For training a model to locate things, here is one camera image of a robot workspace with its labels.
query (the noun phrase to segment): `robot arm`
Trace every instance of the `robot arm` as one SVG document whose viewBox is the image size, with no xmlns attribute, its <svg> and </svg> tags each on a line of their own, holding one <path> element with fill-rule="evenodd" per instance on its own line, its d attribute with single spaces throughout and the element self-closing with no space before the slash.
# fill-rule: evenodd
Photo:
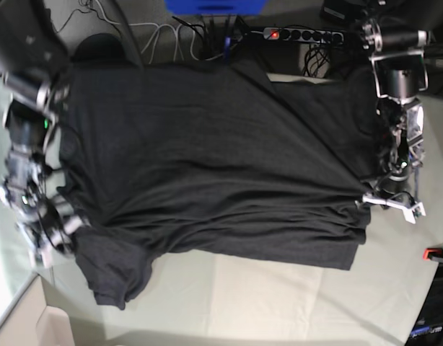
<svg viewBox="0 0 443 346">
<path fill-rule="evenodd" d="M 82 225 L 78 216 L 60 215 L 45 195 L 53 172 L 45 153 L 69 93 L 63 78 L 68 64 L 42 0 L 0 0 L 0 76 L 13 93 L 4 116 L 12 144 L 0 198 L 17 213 L 34 263 L 46 267 L 53 248 L 72 252 L 69 235 Z"/>
<path fill-rule="evenodd" d="M 383 176 L 374 184 L 374 191 L 363 202 L 401 209 L 408 222 L 425 215 L 424 206 L 414 198 L 404 198 L 412 173 L 418 174 L 425 156 L 424 109 L 417 95 L 428 88 L 424 65 L 424 47 L 429 34 L 414 30 L 399 21 L 369 19 L 362 25 L 361 38 L 368 51 L 374 73 L 377 113 L 385 121 L 389 133 L 380 157 Z M 404 203 L 394 201 L 403 198 Z"/>
</svg>

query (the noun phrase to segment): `white cable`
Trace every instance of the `white cable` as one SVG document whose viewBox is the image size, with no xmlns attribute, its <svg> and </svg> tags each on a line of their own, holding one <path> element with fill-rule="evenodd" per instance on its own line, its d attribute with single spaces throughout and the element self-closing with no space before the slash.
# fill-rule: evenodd
<svg viewBox="0 0 443 346">
<path fill-rule="evenodd" d="M 152 61 L 154 60 L 154 54 L 155 54 L 155 51 L 156 51 L 157 42 L 159 41 L 160 30 L 163 27 L 169 27 L 173 31 L 173 34 L 175 35 L 175 51 L 173 53 L 173 61 L 176 62 L 177 54 L 178 54 L 179 50 L 180 50 L 181 57 L 183 58 L 183 52 L 182 52 L 181 47 L 180 47 L 180 38 L 179 38 L 179 35 L 178 35 L 178 33 L 180 31 L 180 26 L 177 29 L 175 29 L 170 24 L 162 24 L 162 25 L 158 25 L 157 29 L 153 32 L 153 34 L 152 34 L 151 38 L 149 39 L 148 43 L 146 44 L 146 46 L 141 50 L 141 54 L 143 54 L 146 51 L 146 49 L 149 48 L 149 46 L 151 45 L 151 43 L 154 40 L 154 44 L 152 46 L 151 58 L 149 60 L 149 63 L 152 63 Z"/>
<path fill-rule="evenodd" d="M 103 8 L 103 5 L 101 5 L 100 0 L 95 0 L 95 2 L 97 3 L 98 7 L 100 8 L 100 11 L 101 11 L 101 13 L 102 13 L 102 15 L 103 15 L 103 19 L 104 19 L 106 22 L 108 22 L 109 24 L 113 24 L 113 25 L 120 25 L 120 23 L 118 23 L 118 22 L 114 22 L 114 21 L 112 21 L 111 19 L 109 19 L 109 18 L 106 16 L 105 9 Z M 145 23 L 132 23 L 132 24 L 129 24 L 129 25 L 130 25 L 131 27 L 141 27 L 141 26 L 144 26 L 144 25 L 152 25 L 153 27 L 159 28 L 159 25 L 158 25 L 158 24 L 156 24 L 156 23 L 149 23 L 149 22 L 145 22 Z"/>
<path fill-rule="evenodd" d="M 199 59 L 196 58 L 196 56 L 194 55 L 194 52 L 193 52 L 194 41 L 196 41 L 196 28 L 194 28 L 194 30 L 193 30 L 193 39 L 191 40 L 190 53 L 191 53 L 191 56 L 193 57 L 193 59 L 198 61 Z"/>
</svg>

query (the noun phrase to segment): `power strip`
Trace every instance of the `power strip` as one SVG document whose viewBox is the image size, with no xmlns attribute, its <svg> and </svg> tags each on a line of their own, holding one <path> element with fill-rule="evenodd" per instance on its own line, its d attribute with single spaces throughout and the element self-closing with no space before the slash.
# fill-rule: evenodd
<svg viewBox="0 0 443 346">
<path fill-rule="evenodd" d="M 345 35 L 342 32 L 282 27 L 266 27 L 263 30 L 263 38 L 270 41 L 295 41 L 323 45 L 343 45 L 345 43 Z"/>
</svg>

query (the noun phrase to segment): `metal bracket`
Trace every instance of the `metal bracket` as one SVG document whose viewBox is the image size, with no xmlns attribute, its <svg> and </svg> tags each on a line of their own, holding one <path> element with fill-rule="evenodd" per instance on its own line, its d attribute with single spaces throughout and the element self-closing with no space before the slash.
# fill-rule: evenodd
<svg viewBox="0 0 443 346">
<path fill-rule="evenodd" d="M 423 92 L 429 88 L 429 78 L 427 76 L 427 72 L 425 66 L 423 65 L 424 61 L 424 50 L 423 49 L 414 49 L 407 50 L 403 52 L 394 52 L 394 53 L 374 53 L 369 57 L 369 60 L 372 65 L 372 71 L 375 77 L 375 88 L 377 92 L 377 97 L 380 99 L 384 99 L 386 97 L 390 97 L 386 92 L 386 88 L 384 87 L 380 77 L 383 75 L 382 69 L 380 68 L 380 64 L 382 61 L 388 61 L 390 59 L 398 59 L 398 58 L 411 58 L 416 59 L 418 61 L 418 74 L 421 75 L 422 78 L 419 81 L 420 87 L 419 91 Z"/>
<path fill-rule="evenodd" d="M 65 224 L 63 225 L 63 231 L 56 230 L 50 237 L 50 240 L 44 235 L 41 244 L 39 246 L 35 246 L 32 243 L 32 240 L 25 237 L 27 243 L 30 246 L 29 256 L 30 263 L 32 267 L 44 267 L 49 268 L 53 266 L 53 246 L 58 246 L 60 244 L 64 244 L 67 240 L 68 244 L 71 243 L 71 235 L 77 231 L 82 226 L 88 226 L 88 221 L 78 217 L 72 216 Z"/>
<path fill-rule="evenodd" d="M 409 222 L 416 224 L 416 219 L 420 216 L 426 216 L 425 207 L 422 202 L 417 202 L 416 204 L 405 204 L 398 202 L 396 200 L 385 200 L 383 198 L 375 197 L 371 193 L 367 193 L 363 196 L 363 203 L 370 203 L 374 205 L 386 205 L 387 207 L 399 209 L 403 212 L 404 219 Z"/>
</svg>

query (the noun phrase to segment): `cable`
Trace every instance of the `cable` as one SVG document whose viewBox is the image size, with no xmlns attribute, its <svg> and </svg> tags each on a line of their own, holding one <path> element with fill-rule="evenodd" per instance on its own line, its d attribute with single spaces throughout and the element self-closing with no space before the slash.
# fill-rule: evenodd
<svg viewBox="0 0 443 346">
<path fill-rule="evenodd" d="M 196 33 L 195 33 L 195 30 L 193 31 L 193 39 L 191 40 L 191 46 L 190 46 L 190 54 L 191 54 L 191 57 L 194 59 L 194 60 L 197 60 L 197 61 L 200 61 L 201 59 L 199 59 L 199 58 L 197 58 L 195 55 L 194 55 L 194 42 L 196 41 Z M 239 41 L 237 41 L 237 44 L 236 45 L 233 45 L 230 49 L 234 49 L 237 45 L 239 45 L 239 42 L 241 42 L 242 41 L 242 38 L 239 40 Z M 224 54 L 223 53 L 220 53 L 220 54 L 217 54 L 216 56 L 213 56 L 213 57 L 211 57 L 211 58 L 208 58 L 208 59 L 203 59 L 204 61 L 213 61 L 213 60 L 216 60 L 216 59 L 218 59 L 218 58 L 221 58 L 222 56 L 223 56 Z"/>
<path fill-rule="evenodd" d="M 97 18 L 99 20 L 101 20 L 102 22 L 108 23 L 106 22 L 106 20 L 104 20 L 102 17 L 100 17 L 100 13 L 98 13 L 98 11 L 96 9 L 93 8 L 93 0 L 85 0 L 85 2 L 82 2 L 82 0 L 79 0 L 79 6 L 80 7 L 85 7 L 86 9 L 88 9 L 88 12 L 94 12 L 97 15 Z M 111 23 L 108 23 L 111 27 L 114 28 L 114 30 L 119 34 L 120 38 L 122 39 L 122 33 L 120 32 L 120 30 Z"/>
<path fill-rule="evenodd" d="M 152 43 L 153 40 L 154 40 L 154 44 L 153 44 L 153 47 L 152 47 L 151 58 L 150 58 L 150 60 L 149 60 L 149 63 L 152 63 L 152 61 L 154 60 L 154 54 L 155 54 L 155 51 L 156 51 L 157 42 L 159 41 L 160 30 L 161 30 L 162 28 L 164 28 L 164 27 L 169 27 L 169 28 L 173 31 L 174 35 L 175 35 L 175 51 L 174 51 L 174 53 L 173 53 L 173 61 L 176 62 L 178 51 L 180 51 L 180 55 L 181 55 L 182 59 L 184 58 L 184 57 L 183 57 L 183 52 L 182 52 L 181 47 L 180 47 L 180 37 L 179 37 L 179 35 L 178 35 L 178 33 L 179 33 L 179 31 L 180 31 L 182 25 L 179 25 L 179 26 L 177 27 L 177 29 L 175 29 L 175 28 L 174 28 L 172 25 L 170 25 L 170 24 L 162 24 L 162 25 L 158 25 L 158 26 L 157 26 L 157 29 L 156 29 L 156 30 L 153 32 L 153 34 L 151 35 L 151 38 L 149 39 L 148 43 L 147 43 L 147 44 L 144 46 L 144 48 L 141 50 L 141 54 L 144 54 L 144 52 L 149 48 L 149 46 L 151 45 L 151 43 Z"/>
<path fill-rule="evenodd" d="M 321 62 L 318 63 L 319 58 L 317 58 L 316 61 L 312 65 L 312 67 L 313 67 L 315 64 L 317 64 L 315 71 L 312 72 L 312 77 L 314 77 L 314 78 L 317 78 L 317 75 L 318 75 L 320 69 L 328 62 L 328 53 L 326 53 L 324 55 L 320 51 L 318 51 L 318 52 L 323 59 L 321 60 Z"/>
<path fill-rule="evenodd" d="M 108 18 L 108 16 L 106 15 L 105 9 L 103 8 L 103 5 L 101 5 L 100 0 L 95 0 L 95 2 L 97 3 L 98 7 L 100 8 L 100 11 L 103 15 L 103 18 L 106 22 L 108 22 L 109 24 L 114 24 L 114 25 L 122 25 L 121 23 L 118 22 L 114 22 L 111 19 Z M 146 25 L 151 25 L 153 27 L 159 28 L 159 25 L 156 23 L 151 23 L 151 22 L 144 22 L 144 23 L 131 23 L 128 24 L 128 26 L 130 27 L 141 27 L 141 26 L 146 26 Z"/>
<path fill-rule="evenodd" d="M 203 27 L 202 25 L 200 25 L 200 24 L 190 24 L 190 23 L 188 23 L 188 22 L 185 22 L 184 20 L 182 20 L 182 19 L 180 19 L 180 18 L 178 18 L 178 17 L 175 17 L 175 16 L 172 16 L 172 18 L 173 19 L 175 19 L 177 22 L 179 22 L 180 23 L 180 25 L 182 25 L 182 26 L 185 26 L 185 27 L 189 27 L 189 28 L 191 28 L 200 38 L 201 38 L 201 40 L 202 40 L 202 43 L 203 44 L 206 44 L 206 39 L 205 39 L 205 35 L 207 35 L 207 31 L 206 31 L 206 28 L 205 27 Z M 197 27 L 200 27 L 202 30 L 203 30 L 203 33 L 204 33 L 204 36 L 202 36 L 201 34 L 200 34 L 200 32 L 198 31 L 198 30 L 196 30 L 196 28 Z"/>
<path fill-rule="evenodd" d="M 315 54 L 313 56 L 310 55 L 308 61 L 306 61 L 305 63 L 305 65 L 307 66 L 307 72 L 309 77 L 316 77 L 317 75 L 317 70 L 319 69 L 319 66 L 321 64 L 318 54 L 320 54 L 323 58 L 325 58 L 325 56 L 320 52 L 319 47 L 314 49 L 313 51 Z M 315 61 L 312 63 L 310 67 L 308 67 L 308 63 L 310 63 L 311 60 L 313 59 L 315 59 Z"/>
<path fill-rule="evenodd" d="M 126 16 L 122 12 L 122 9 L 120 8 L 120 6 L 116 2 L 116 0 L 107 0 L 107 1 L 109 1 L 110 7 L 113 9 L 113 11 L 115 12 L 116 16 L 119 19 L 120 24 L 123 26 L 125 39 L 128 41 L 127 43 L 128 43 L 128 46 L 130 47 L 131 55 L 133 56 L 133 60 L 135 61 L 135 64 L 141 70 L 144 69 L 143 61 L 141 60 L 140 50 L 138 48 L 138 44 L 136 43 L 135 36 L 133 35 L 132 30 L 127 23 Z"/>
<path fill-rule="evenodd" d="M 303 68 L 303 71 L 302 71 L 302 74 L 303 74 L 304 76 L 308 75 L 309 77 L 313 77 L 313 75 L 315 74 L 315 73 L 312 73 L 311 70 L 312 70 L 312 67 L 313 67 L 314 65 L 318 65 L 318 66 L 319 66 L 319 58 L 317 57 L 317 55 L 320 53 L 320 49 L 322 49 L 320 46 L 317 46 L 317 47 L 311 47 L 311 48 L 305 53 L 305 57 L 304 57 L 304 68 Z M 315 61 L 311 66 L 309 66 L 310 62 L 311 62 L 314 58 L 316 58 L 316 61 Z"/>
<path fill-rule="evenodd" d="M 321 55 L 321 57 L 322 57 L 323 59 L 322 59 L 321 62 L 318 63 L 318 65 L 316 66 L 315 72 L 313 72 L 313 76 L 314 76 L 315 78 L 317 78 L 317 74 L 319 73 L 320 69 L 321 69 L 326 63 L 330 63 L 330 61 L 329 61 L 329 54 L 330 54 L 330 51 L 329 51 L 329 50 L 326 50 L 326 52 L 325 52 L 324 54 L 321 53 L 321 51 L 319 50 L 318 53 Z"/>
<path fill-rule="evenodd" d="M 69 15 L 68 19 L 64 22 L 64 24 L 61 25 L 61 28 L 59 30 L 55 31 L 57 34 L 59 34 L 61 31 L 63 31 L 63 29 L 67 26 L 67 24 L 71 20 L 72 16 L 74 16 L 74 13 L 76 13 L 76 12 L 80 12 L 82 14 L 89 14 L 90 13 L 90 12 L 83 12 L 80 9 L 75 9 L 73 12 L 71 12 L 71 14 Z"/>
<path fill-rule="evenodd" d="M 401 192 L 398 192 L 398 193 L 395 193 L 393 196 L 391 196 L 390 198 L 388 198 L 388 200 L 395 200 L 396 198 L 398 198 L 398 197 L 400 197 L 400 196 L 402 196 L 402 195 L 406 195 L 406 196 L 408 196 L 409 197 L 409 201 L 411 202 L 411 203 L 415 203 L 416 202 L 416 200 L 414 199 L 414 197 L 412 197 L 412 195 L 408 192 L 408 191 L 401 191 Z"/>
</svg>

